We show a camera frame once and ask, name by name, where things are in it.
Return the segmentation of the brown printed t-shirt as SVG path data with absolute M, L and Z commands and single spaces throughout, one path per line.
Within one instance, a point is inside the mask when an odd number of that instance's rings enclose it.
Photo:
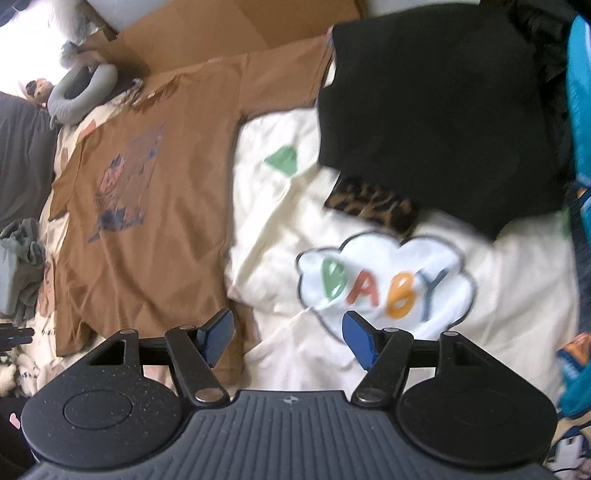
M 49 217 L 68 225 L 55 266 L 55 346 L 133 329 L 160 337 L 231 306 L 224 269 L 240 126 L 315 101 L 331 50 L 315 37 L 191 66 L 75 148 Z

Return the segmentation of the grey crumpled garment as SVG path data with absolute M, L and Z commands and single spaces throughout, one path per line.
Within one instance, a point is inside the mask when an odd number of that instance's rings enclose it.
M 1 232 L 1 318 L 20 327 L 35 315 L 44 277 L 45 249 L 39 223 L 14 221 Z

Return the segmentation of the cream bear print blanket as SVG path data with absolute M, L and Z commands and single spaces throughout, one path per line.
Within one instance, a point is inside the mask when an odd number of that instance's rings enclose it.
M 562 391 L 556 351 L 578 326 L 578 286 L 568 217 L 563 211 L 515 220 L 489 239 L 438 211 L 419 215 L 400 235 L 325 208 L 339 175 L 318 161 L 318 98 L 308 107 L 259 115 L 240 126 L 231 170 L 231 236 L 224 281 L 235 334 L 215 366 L 229 389 L 352 392 L 362 369 L 342 337 L 342 318 L 358 312 L 378 329 L 420 340 L 453 329 L 509 366 L 548 397 Z M 106 121 L 119 114 L 124 107 Z M 49 217 L 57 164 L 40 216 L 45 249 L 41 286 L 53 290 L 68 220 Z

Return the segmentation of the leopard print cloth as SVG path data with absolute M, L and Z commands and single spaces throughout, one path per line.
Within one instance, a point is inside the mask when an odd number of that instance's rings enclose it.
M 324 206 L 388 228 L 400 235 L 408 235 L 414 229 L 419 216 L 419 208 L 410 199 L 358 177 L 344 175 L 339 175 Z

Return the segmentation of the teal printed fabric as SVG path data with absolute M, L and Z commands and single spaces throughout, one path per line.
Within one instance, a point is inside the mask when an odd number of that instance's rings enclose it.
M 566 91 L 574 145 L 575 180 L 567 205 L 575 248 L 580 335 L 563 347 L 565 391 L 562 415 L 578 418 L 590 411 L 590 16 L 578 15 L 567 48 Z

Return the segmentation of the grey neck pillow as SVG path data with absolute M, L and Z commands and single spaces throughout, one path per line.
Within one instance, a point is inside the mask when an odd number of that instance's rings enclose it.
M 95 107 L 104 103 L 118 80 L 117 68 L 98 64 L 93 71 L 78 62 L 53 87 L 47 101 L 50 120 L 59 125 L 75 125 Z

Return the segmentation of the plush toy with sunglasses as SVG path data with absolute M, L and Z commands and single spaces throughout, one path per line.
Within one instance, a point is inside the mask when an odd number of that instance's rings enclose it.
M 21 87 L 25 99 L 41 109 L 47 109 L 53 89 L 54 85 L 44 78 L 31 80 Z

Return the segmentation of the black folded garment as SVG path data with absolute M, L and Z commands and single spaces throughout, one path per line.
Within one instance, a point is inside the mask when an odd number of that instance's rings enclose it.
M 336 25 L 318 161 L 488 238 L 560 210 L 574 19 L 564 1 L 484 1 Z

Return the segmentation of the white pillow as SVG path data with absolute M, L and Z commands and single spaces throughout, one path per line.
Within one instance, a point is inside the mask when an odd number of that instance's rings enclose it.
M 117 32 L 88 1 L 51 0 L 50 3 L 59 29 L 75 45 L 82 45 L 97 31 L 102 31 L 108 40 L 117 37 Z

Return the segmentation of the brown cardboard sheet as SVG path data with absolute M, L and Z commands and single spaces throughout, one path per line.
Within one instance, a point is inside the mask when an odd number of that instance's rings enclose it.
M 107 24 L 83 46 L 147 77 L 276 48 L 367 15 L 365 1 L 170 1 L 124 29 Z

